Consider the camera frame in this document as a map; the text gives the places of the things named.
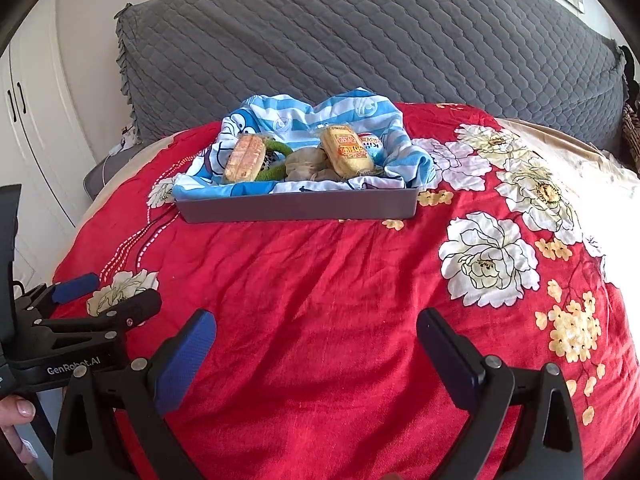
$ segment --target white wardrobe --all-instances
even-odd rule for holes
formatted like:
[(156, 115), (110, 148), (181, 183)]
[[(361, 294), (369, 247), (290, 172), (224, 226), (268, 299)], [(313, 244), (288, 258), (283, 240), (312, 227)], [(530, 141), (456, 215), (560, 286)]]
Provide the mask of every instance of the white wardrobe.
[(14, 279), (50, 281), (91, 201), (95, 159), (66, 86), (56, 0), (40, 0), (0, 57), (0, 186), (22, 184)]

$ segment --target floral bedspread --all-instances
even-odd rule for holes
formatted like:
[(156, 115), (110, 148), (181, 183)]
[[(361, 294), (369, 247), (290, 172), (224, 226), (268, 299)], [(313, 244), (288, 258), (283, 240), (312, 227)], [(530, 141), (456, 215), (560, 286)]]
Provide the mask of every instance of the floral bedspread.
[[(56, 272), (102, 289), (64, 316), (145, 288), (162, 311), (130, 333), (151, 355), (196, 308), (218, 337), (167, 422), (207, 478), (424, 479), (465, 421), (419, 347), (426, 306), (509, 365), (555, 362), (572, 395), (586, 478), (603, 478), (638, 425), (638, 361), (606, 256), (546, 162), (464, 105), (399, 105), (436, 176), (407, 220), (186, 224), (173, 177), (209, 145), (178, 135), (84, 225)], [(513, 430), (509, 413), (481, 478)], [(143, 478), (152, 478), (126, 421)]]

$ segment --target black door handle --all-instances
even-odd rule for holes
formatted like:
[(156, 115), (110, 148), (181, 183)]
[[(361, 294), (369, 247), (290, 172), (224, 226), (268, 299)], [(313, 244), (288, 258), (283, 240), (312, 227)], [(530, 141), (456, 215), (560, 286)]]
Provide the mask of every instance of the black door handle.
[(9, 101), (11, 101), (11, 111), (14, 113), (14, 123), (15, 123), (15, 121), (17, 121), (18, 118), (15, 116), (14, 98), (11, 96), (11, 90), (7, 90), (6, 93), (9, 96)]
[(22, 93), (22, 86), (20, 86), (20, 83), (16, 83), (16, 86), (20, 89), (20, 97), (22, 99), (22, 113), (25, 114), (27, 113), (27, 105), (24, 102), (24, 94)]

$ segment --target green fuzzy toy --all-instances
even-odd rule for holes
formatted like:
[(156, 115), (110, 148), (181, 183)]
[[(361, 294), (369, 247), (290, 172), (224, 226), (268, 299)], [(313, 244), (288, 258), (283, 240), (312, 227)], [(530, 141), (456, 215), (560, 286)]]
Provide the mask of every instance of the green fuzzy toy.
[[(267, 152), (281, 153), (285, 158), (293, 153), (293, 150), (277, 140), (265, 139), (264, 145), (267, 148)], [(268, 170), (262, 170), (255, 177), (256, 182), (266, 182), (268, 180), (284, 180), (287, 177), (287, 167), (284, 164), (273, 166)]]

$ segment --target finger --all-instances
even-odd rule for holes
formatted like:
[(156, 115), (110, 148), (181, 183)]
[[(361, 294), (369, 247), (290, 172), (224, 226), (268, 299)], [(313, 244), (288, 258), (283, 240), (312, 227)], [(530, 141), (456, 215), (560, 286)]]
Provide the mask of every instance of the finger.
[(34, 405), (21, 397), (11, 395), (0, 400), (0, 428), (27, 424), (35, 414)]
[(13, 426), (2, 428), (2, 432), (6, 437), (11, 448), (15, 451), (16, 455), (23, 464), (30, 464), (33, 462), (33, 455), (23, 444), (22, 439), (18, 435)]

